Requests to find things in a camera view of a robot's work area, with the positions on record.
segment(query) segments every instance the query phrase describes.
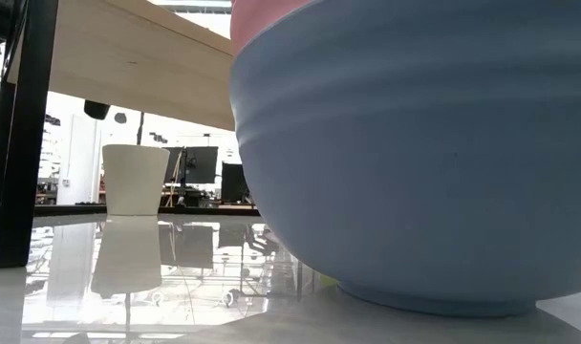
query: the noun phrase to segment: white floor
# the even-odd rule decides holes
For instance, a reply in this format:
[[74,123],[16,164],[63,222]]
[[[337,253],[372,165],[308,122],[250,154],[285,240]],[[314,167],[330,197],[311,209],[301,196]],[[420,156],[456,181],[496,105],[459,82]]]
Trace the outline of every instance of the white floor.
[[468,320],[364,303],[246,217],[37,219],[28,267],[0,270],[4,344],[581,343],[581,294],[539,307]]

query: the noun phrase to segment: wooden table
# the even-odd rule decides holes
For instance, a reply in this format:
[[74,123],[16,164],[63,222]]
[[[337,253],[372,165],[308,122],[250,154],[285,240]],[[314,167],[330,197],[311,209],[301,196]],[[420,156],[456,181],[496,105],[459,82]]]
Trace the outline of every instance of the wooden table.
[[227,38],[146,0],[59,0],[50,90],[234,130],[232,61]]

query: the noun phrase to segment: black monitor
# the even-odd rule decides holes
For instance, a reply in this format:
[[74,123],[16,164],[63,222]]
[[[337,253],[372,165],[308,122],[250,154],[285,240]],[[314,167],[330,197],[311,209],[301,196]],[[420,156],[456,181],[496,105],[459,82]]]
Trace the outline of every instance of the black monitor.
[[249,190],[242,165],[223,163],[223,185],[221,187],[223,203],[243,203],[246,196],[249,196]]
[[[167,147],[165,183],[214,183],[218,147]],[[178,178],[174,172],[178,165]]]

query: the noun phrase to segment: blue bowl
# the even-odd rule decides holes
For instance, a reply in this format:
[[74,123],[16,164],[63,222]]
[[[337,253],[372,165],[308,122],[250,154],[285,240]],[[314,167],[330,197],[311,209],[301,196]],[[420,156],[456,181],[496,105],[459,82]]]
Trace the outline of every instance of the blue bowl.
[[325,0],[237,57],[247,182],[358,297],[459,316],[581,291],[581,0]]

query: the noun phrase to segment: black speaker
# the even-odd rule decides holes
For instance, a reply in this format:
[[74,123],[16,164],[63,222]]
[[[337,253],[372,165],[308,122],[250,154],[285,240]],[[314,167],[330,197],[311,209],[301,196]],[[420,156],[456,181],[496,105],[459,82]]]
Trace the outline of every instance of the black speaker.
[[108,115],[108,110],[110,110],[110,105],[91,100],[84,101],[84,113],[90,118],[104,120]]

